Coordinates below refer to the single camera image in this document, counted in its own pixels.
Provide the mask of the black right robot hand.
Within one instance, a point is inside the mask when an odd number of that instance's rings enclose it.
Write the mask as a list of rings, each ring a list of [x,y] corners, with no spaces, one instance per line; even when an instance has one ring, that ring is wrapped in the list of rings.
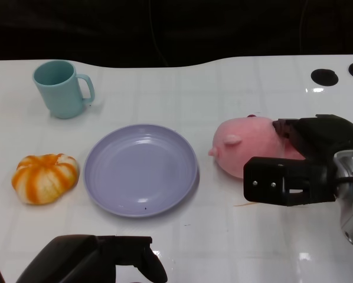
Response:
[[[337,152],[353,150],[353,123],[333,114],[278,119],[273,127],[306,159],[324,162]]]

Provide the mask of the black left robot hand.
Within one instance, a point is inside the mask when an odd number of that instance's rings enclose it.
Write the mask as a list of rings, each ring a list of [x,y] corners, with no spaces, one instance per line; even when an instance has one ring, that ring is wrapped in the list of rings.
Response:
[[[150,282],[167,282],[150,236],[64,235],[54,238],[18,282],[115,282],[116,267],[134,266]]]

